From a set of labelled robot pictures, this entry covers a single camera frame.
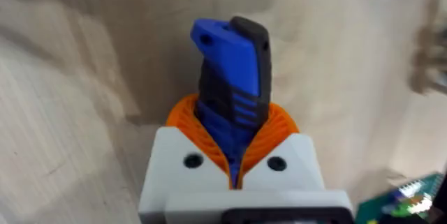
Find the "orange plastic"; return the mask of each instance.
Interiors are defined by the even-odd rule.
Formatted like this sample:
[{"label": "orange plastic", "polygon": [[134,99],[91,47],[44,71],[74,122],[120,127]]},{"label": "orange plastic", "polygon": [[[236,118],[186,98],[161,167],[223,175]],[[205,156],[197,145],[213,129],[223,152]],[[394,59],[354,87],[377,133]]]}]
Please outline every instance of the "orange plastic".
[{"label": "orange plastic", "polygon": [[[193,94],[184,97],[178,102],[171,110],[166,126],[175,126],[180,129],[209,159],[228,175],[228,184],[230,188],[233,188],[230,180],[230,168],[224,153],[194,114],[197,100],[198,94]],[[291,133],[299,133],[295,122],[283,108],[270,103],[268,120],[245,151],[241,162],[237,188],[242,188],[242,177]]]},{"label": "orange plastic", "polygon": [[189,140],[228,175],[228,183],[232,188],[230,168],[224,153],[194,114],[197,100],[198,94],[193,94],[178,102],[170,111],[166,126],[175,126],[181,130]]},{"label": "orange plastic", "polygon": [[242,158],[237,188],[242,188],[242,178],[259,161],[266,157],[290,134],[299,133],[293,119],[279,105],[270,103],[268,119],[258,131]]}]

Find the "blue plastic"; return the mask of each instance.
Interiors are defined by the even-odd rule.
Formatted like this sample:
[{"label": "blue plastic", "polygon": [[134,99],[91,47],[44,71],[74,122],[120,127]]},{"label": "blue plastic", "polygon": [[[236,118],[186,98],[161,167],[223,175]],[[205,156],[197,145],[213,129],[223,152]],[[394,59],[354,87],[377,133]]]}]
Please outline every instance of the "blue plastic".
[{"label": "blue plastic", "polygon": [[[258,63],[253,43],[233,30],[229,22],[198,19],[191,31],[191,38],[203,53],[211,68],[231,87],[236,87],[252,96],[259,96]],[[231,97],[249,107],[256,104],[242,96]],[[240,114],[256,116],[241,106],[230,105]],[[200,121],[225,154],[230,165],[230,176],[236,186],[237,174],[246,148],[256,134],[256,128],[238,126],[225,117],[211,110],[202,101],[196,105]],[[236,122],[252,124],[243,117],[236,117]]]}]

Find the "screw hole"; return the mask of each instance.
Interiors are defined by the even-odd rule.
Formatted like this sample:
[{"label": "screw hole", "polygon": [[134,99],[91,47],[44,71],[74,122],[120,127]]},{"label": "screw hole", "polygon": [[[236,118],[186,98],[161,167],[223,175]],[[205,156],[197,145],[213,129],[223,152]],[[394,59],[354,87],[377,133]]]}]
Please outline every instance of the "screw hole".
[{"label": "screw hole", "polygon": [[200,41],[206,45],[206,46],[211,46],[212,45],[212,38],[211,36],[208,35],[201,35],[200,36]]},{"label": "screw hole", "polygon": [[268,48],[269,48],[268,42],[265,42],[263,44],[263,50],[268,50]]},{"label": "screw hole", "polygon": [[267,160],[267,165],[274,171],[284,171],[287,168],[286,161],[278,156],[271,157]]},{"label": "screw hole", "polygon": [[183,160],[183,165],[187,168],[194,169],[203,164],[203,156],[201,154],[188,154]]}]

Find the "wooden surface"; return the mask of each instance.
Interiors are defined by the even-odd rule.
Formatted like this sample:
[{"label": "wooden surface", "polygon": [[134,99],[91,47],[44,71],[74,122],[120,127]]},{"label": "wooden surface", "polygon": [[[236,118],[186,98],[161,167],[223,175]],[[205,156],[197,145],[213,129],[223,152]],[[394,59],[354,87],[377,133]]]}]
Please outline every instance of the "wooden surface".
[{"label": "wooden surface", "polygon": [[428,2],[0,0],[0,223],[138,223],[154,132],[196,91],[192,22],[235,14],[270,30],[272,99],[328,188],[365,197],[398,145]]},{"label": "wooden surface", "polygon": [[[437,0],[427,33],[430,34],[421,52],[428,62],[445,62],[446,48],[440,47],[439,33],[447,29],[447,0]],[[419,177],[431,171],[446,171],[447,166],[447,86],[441,85],[439,72],[426,70],[426,78],[420,76],[426,85],[423,94],[411,94],[402,126],[397,136],[398,145],[390,168],[407,177]]]}]

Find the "black screw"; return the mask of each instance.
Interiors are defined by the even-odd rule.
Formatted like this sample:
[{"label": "black screw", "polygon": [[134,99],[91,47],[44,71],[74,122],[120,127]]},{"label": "black screw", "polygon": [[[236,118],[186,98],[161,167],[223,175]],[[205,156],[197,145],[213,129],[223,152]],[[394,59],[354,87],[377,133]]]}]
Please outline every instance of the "black screw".
[{"label": "black screw", "polygon": [[271,157],[267,160],[267,165],[274,171],[284,171],[287,168],[286,161],[278,156]]},{"label": "black screw", "polygon": [[188,154],[183,160],[183,165],[190,169],[200,167],[202,163],[203,156],[201,154]]}]

